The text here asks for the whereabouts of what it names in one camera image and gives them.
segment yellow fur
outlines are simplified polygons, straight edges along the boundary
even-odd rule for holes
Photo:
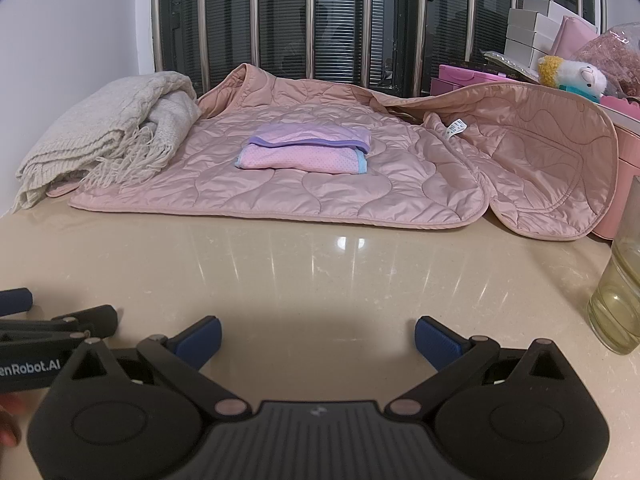
[[[538,75],[540,76],[541,85],[558,88],[556,74],[558,73],[558,67],[563,61],[564,59],[558,56],[545,56],[540,60]]]

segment beige marble countertop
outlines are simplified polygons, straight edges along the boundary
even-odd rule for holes
[[[638,480],[640,357],[607,351],[585,320],[609,258],[596,239],[530,240],[491,215],[456,230],[408,231],[91,213],[58,199],[0,219],[0,248],[0,290],[29,287],[29,317],[111,303],[122,314],[114,346],[215,314],[223,347],[203,372],[254,406],[386,404],[434,373],[412,343],[427,314],[513,348],[551,338],[609,423],[596,478]],[[31,411],[41,394],[25,394]],[[39,478],[24,443],[4,451],[0,479]]]

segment white tag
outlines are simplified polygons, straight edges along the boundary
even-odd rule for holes
[[[460,119],[457,119],[457,120],[453,121],[449,125],[449,127],[446,129],[446,131],[444,132],[444,138],[446,140],[449,140],[455,134],[458,134],[460,132],[464,132],[465,130],[466,130],[466,124],[463,123],[463,121],[461,121]]]

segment stack of white boxes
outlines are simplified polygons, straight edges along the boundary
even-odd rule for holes
[[[578,18],[550,0],[524,0],[521,9],[509,11],[504,55],[537,70],[540,58],[551,52],[563,16]],[[595,25],[583,21],[596,32]]]

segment stuffed animal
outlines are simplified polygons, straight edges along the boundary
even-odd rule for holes
[[[567,90],[599,102],[607,87],[607,78],[592,64],[545,56],[538,63],[540,84]]]

